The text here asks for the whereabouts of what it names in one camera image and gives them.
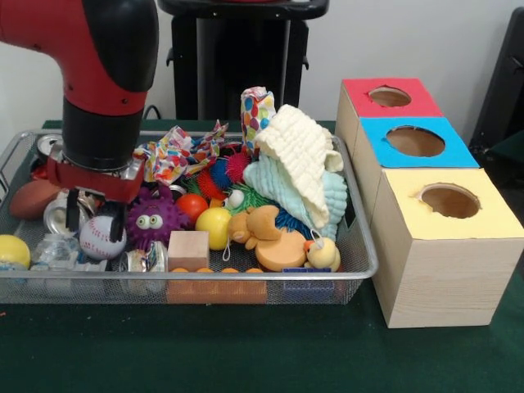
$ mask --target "white towel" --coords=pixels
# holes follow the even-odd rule
[[[324,170],[337,172],[344,166],[341,155],[333,150],[329,131],[300,109],[284,105],[255,140],[260,151],[282,162],[314,226],[323,228],[329,222],[329,210],[322,175]]]

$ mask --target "baseball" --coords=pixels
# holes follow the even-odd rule
[[[125,248],[127,235],[120,242],[111,242],[109,234],[113,217],[99,215],[90,219],[80,232],[80,247],[85,254],[94,260],[112,260]]]

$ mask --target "yellow box lid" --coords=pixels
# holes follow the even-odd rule
[[[524,237],[524,228],[483,169],[384,173],[415,239]]]

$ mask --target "blue box lid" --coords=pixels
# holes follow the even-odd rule
[[[361,118],[379,164],[385,168],[478,168],[468,147],[444,117]],[[444,142],[435,156],[409,156],[391,144],[391,132],[414,127],[420,132],[429,131]]]

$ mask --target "brown football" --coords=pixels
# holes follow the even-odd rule
[[[9,212],[18,219],[41,219],[46,206],[56,198],[60,190],[49,180],[27,183],[14,195]]]

